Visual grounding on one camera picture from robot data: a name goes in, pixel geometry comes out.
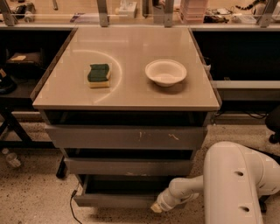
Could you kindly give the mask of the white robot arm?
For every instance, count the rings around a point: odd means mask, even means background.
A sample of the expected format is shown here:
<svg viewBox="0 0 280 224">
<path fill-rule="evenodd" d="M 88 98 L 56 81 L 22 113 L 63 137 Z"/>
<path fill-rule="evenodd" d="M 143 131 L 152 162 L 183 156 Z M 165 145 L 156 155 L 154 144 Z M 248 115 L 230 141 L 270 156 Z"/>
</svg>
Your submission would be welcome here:
<svg viewBox="0 0 280 224">
<path fill-rule="evenodd" d="M 259 198 L 280 191 L 280 165 L 238 143 L 218 142 L 205 156 L 203 174 L 175 178 L 150 209 L 169 211 L 204 196 L 205 224 L 263 224 Z"/>
</svg>

